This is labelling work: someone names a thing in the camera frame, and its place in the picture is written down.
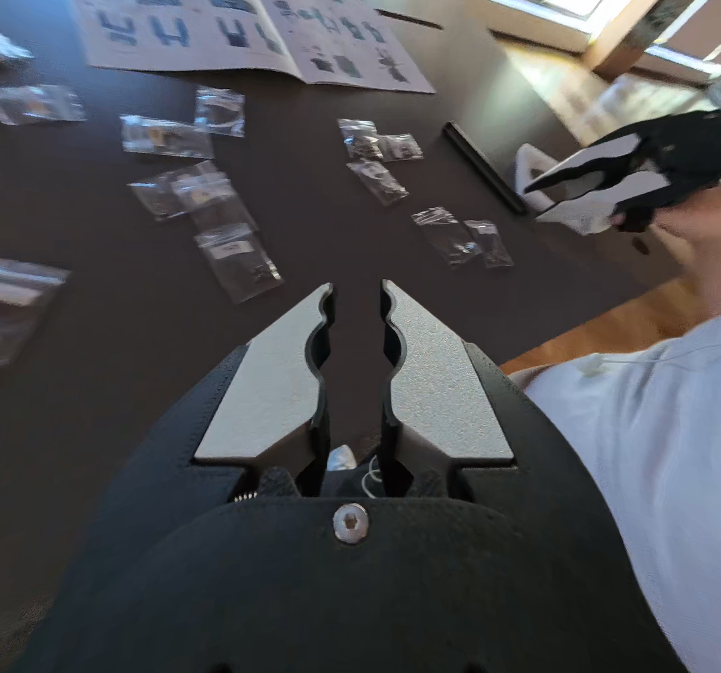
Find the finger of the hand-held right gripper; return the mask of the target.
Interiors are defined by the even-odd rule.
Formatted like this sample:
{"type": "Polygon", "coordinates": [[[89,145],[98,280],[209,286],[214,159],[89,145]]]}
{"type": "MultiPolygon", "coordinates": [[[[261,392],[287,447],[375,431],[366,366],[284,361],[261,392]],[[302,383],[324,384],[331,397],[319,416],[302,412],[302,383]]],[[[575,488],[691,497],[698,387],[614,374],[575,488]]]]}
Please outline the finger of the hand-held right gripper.
{"type": "Polygon", "coordinates": [[[638,172],[635,163],[644,147],[644,134],[624,134],[604,138],[587,146],[541,174],[526,187],[526,192],[545,191],[561,186],[566,196],[605,189],[638,172]]]}
{"type": "Polygon", "coordinates": [[[553,204],[539,214],[535,222],[558,223],[578,235],[595,235],[611,227],[614,210],[621,202],[663,189],[669,180],[661,173],[638,171],[616,185],[585,191],[553,204]]]}

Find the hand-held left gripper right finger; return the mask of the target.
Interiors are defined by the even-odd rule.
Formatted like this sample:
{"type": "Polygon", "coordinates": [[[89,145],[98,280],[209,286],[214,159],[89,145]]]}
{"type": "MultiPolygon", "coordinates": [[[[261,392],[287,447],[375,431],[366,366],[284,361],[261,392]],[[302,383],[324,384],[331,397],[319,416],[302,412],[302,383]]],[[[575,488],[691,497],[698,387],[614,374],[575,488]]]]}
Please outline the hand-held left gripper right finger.
{"type": "Polygon", "coordinates": [[[515,455],[463,338],[390,279],[380,286],[383,489],[402,497],[430,470],[453,486],[459,470],[511,468],[515,455]]]}

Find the white foam piece with hole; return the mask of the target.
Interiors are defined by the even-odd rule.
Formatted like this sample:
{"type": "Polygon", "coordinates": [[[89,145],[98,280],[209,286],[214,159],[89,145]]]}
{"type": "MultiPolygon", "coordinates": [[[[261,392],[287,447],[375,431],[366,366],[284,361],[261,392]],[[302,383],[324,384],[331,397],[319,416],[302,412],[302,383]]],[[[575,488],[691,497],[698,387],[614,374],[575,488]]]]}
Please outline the white foam piece with hole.
{"type": "Polygon", "coordinates": [[[595,217],[589,213],[550,213],[554,207],[554,200],[550,199],[542,190],[526,192],[526,187],[532,184],[541,174],[547,173],[558,164],[558,160],[546,155],[535,146],[524,144],[516,153],[515,189],[518,197],[536,213],[539,223],[560,223],[581,236],[595,235],[611,228],[608,217],[595,217]]]}

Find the person's right forearm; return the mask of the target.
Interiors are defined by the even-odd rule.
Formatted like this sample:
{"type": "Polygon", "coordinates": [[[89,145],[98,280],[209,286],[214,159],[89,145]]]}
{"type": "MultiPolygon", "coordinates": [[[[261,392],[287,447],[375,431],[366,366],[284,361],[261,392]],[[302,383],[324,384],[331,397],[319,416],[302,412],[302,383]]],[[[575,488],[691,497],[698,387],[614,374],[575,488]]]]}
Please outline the person's right forearm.
{"type": "Polygon", "coordinates": [[[683,267],[678,283],[682,309],[691,324],[720,316],[719,258],[694,258],[683,267]]]}

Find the dark grey desk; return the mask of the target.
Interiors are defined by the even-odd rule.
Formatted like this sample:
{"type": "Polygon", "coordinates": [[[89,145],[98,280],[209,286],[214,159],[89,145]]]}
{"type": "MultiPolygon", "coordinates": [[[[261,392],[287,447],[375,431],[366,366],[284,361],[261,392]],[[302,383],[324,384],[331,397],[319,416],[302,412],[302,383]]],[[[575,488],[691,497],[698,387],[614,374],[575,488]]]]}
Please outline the dark grey desk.
{"type": "MultiPolygon", "coordinates": [[[[512,173],[531,143],[554,157],[578,143],[489,34],[445,0],[443,29],[391,20],[435,95],[311,86],[256,72],[185,77],[86,66],[69,0],[2,0],[2,32],[29,44],[37,71],[76,90],[80,124],[2,125],[2,257],[71,271],[20,358],[2,371],[2,609],[55,588],[110,481],[160,416],[227,354],[317,285],[337,290],[323,366],[331,434],[378,433],[380,281],[398,283],[494,362],[506,362],[676,273],[651,240],[583,239],[515,217],[441,129],[454,119],[512,173]],[[221,139],[228,171],[285,283],[230,303],[190,223],[156,223],[126,183],[167,167],[122,151],[121,113],[186,119],[194,83],[238,83],[245,140],[221,139]]],[[[374,505],[366,542],[332,534],[326,501],[221,504],[161,542],[176,590],[238,622],[225,652],[181,629],[167,662],[156,632],[80,653],[61,671],[681,671],[631,588],[607,513],[446,499],[439,525],[481,518],[476,544],[435,555],[404,503],[390,551],[374,505]]]]}

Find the white t-shirt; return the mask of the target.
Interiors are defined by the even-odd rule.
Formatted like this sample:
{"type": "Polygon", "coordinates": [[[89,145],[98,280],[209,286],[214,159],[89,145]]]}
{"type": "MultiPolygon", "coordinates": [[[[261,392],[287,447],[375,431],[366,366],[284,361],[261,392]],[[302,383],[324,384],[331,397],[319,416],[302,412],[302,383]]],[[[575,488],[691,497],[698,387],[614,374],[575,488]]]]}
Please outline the white t-shirt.
{"type": "Polygon", "coordinates": [[[690,671],[720,671],[720,318],[586,377],[570,360],[510,379],[563,434],[617,523],[690,671]]]}

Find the person's right hand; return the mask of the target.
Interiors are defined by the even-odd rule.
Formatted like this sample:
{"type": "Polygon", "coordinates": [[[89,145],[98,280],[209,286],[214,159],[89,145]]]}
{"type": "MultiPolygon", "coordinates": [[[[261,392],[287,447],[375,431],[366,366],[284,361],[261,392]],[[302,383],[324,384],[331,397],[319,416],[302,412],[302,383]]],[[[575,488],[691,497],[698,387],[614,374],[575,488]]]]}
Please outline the person's right hand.
{"type": "Polygon", "coordinates": [[[653,226],[662,232],[680,263],[697,272],[719,268],[719,186],[697,191],[674,207],[656,211],[653,226]]]}

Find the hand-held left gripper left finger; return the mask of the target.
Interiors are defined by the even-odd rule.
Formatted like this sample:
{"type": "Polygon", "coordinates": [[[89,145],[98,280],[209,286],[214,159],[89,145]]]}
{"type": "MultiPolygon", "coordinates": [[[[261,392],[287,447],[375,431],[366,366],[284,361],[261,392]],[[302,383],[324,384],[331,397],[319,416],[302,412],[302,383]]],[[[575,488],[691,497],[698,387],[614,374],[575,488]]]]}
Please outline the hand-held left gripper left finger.
{"type": "Polygon", "coordinates": [[[205,465],[236,465],[258,478],[291,474],[304,496],[319,496],[330,451],[327,387],[335,288],[325,283],[256,335],[194,454],[205,465]]]}

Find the open instruction booklet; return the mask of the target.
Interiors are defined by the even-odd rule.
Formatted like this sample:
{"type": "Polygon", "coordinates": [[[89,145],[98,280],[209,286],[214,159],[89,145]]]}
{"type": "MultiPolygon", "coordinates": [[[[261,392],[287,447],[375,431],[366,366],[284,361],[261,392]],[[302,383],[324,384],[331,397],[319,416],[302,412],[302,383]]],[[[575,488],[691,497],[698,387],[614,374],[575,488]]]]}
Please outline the open instruction booklet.
{"type": "Polygon", "coordinates": [[[308,85],[433,94],[365,0],[73,0],[88,65],[258,69],[308,85]]]}

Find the scattered small hardware bags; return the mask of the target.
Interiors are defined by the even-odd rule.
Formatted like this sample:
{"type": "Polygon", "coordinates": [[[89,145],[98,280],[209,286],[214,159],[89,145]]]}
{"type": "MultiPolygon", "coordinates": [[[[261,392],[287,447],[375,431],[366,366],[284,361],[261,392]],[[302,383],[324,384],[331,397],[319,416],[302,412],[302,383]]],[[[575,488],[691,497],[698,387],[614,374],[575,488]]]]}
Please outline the scattered small hardware bags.
{"type": "Polygon", "coordinates": [[[449,164],[431,172],[430,158],[424,157],[409,134],[374,135],[369,123],[340,121],[341,135],[350,145],[352,159],[331,163],[328,144],[320,134],[302,124],[293,137],[273,137],[266,145],[265,163],[241,171],[230,163],[228,152],[221,163],[231,174],[218,168],[214,158],[212,130],[201,124],[125,115],[118,123],[125,157],[113,167],[108,162],[90,164],[80,173],[80,162],[60,149],[58,139],[83,124],[86,114],[74,91],[67,87],[40,85],[35,88],[2,88],[2,117],[35,123],[60,132],[51,134],[47,147],[67,157],[63,185],[55,192],[68,191],[73,183],[86,187],[67,198],[48,204],[49,181],[41,181],[34,169],[49,161],[44,152],[34,152],[25,161],[11,163],[2,153],[2,232],[10,228],[12,205],[32,207],[49,221],[51,211],[65,211],[80,218],[80,203],[111,205],[104,198],[120,194],[126,167],[150,169],[150,158],[166,157],[173,164],[142,181],[131,181],[130,189],[147,213],[160,220],[192,219],[195,236],[188,227],[168,234],[167,243],[124,219],[110,218],[115,208],[105,208],[93,220],[77,220],[77,243],[90,253],[95,234],[96,278],[91,285],[83,273],[77,289],[83,302],[102,307],[96,321],[104,323],[104,340],[124,348],[131,357],[145,355],[160,363],[164,352],[158,342],[167,338],[172,359],[180,350],[195,353],[201,343],[235,347],[251,342],[260,331],[280,320],[303,293],[323,283],[326,277],[342,275],[353,283],[353,292],[368,293],[369,279],[389,276],[390,263],[410,265],[421,243],[397,244],[391,254],[391,232],[365,221],[350,207],[363,197],[394,209],[402,207],[410,191],[394,173],[410,176],[417,185],[426,183],[433,201],[442,201],[460,182],[462,164],[454,155],[449,164]]]}

